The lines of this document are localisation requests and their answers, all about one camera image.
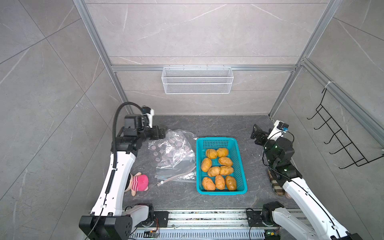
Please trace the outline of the clear pink-dotted zipper bag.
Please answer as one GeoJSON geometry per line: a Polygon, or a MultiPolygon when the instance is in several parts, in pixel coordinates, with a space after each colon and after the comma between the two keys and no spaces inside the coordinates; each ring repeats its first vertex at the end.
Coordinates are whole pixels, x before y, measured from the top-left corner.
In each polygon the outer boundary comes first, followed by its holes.
{"type": "Polygon", "coordinates": [[[148,149],[157,162],[158,186],[169,182],[195,183],[197,136],[185,130],[168,130],[166,137],[149,142],[148,149]]]}

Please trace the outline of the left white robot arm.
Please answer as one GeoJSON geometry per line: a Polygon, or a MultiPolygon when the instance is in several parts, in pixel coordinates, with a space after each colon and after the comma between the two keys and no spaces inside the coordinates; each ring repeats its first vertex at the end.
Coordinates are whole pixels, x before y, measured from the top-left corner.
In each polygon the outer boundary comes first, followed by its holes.
{"type": "Polygon", "coordinates": [[[126,210],[123,198],[126,191],[137,193],[144,180],[143,174],[132,175],[131,169],[142,143],[164,139],[166,128],[113,128],[111,160],[108,173],[97,202],[88,216],[82,216],[79,228],[87,240],[129,240],[133,228],[151,226],[155,220],[152,204],[136,204],[126,210]]]}

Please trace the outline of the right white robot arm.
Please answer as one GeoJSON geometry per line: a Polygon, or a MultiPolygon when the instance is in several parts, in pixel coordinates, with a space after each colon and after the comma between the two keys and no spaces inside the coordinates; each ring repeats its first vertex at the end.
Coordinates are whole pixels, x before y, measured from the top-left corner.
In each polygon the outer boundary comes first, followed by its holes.
{"type": "Polygon", "coordinates": [[[296,202],[310,224],[298,220],[277,201],[264,204],[261,222],[267,227],[282,227],[297,240],[360,240],[359,234],[351,233],[332,216],[292,164],[293,141],[284,137],[288,127],[276,121],[274,127],[265,132],[254,125],[251,139],[263,147],[262,162],[268,168],[271,184],[277,192],[283,191],[296,202]]]}

